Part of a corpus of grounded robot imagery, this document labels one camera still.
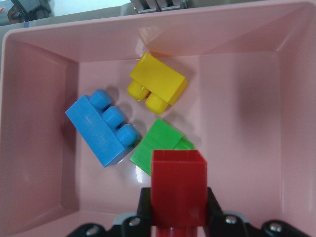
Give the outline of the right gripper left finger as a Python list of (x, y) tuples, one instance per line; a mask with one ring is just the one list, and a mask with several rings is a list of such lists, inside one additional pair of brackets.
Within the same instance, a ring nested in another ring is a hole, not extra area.
[(136, 214), (126, 218), (121, 226), (123, 237), (150, 237), (152, 227), (151, 188), (142, 188)]

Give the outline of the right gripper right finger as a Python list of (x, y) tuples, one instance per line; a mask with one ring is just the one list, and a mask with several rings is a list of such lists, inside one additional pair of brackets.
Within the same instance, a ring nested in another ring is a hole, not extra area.
[(244, 222), (235, 214), (225, 214), (222, 211), (212, 189), (207, 188), (206, 237), (246, 237)]

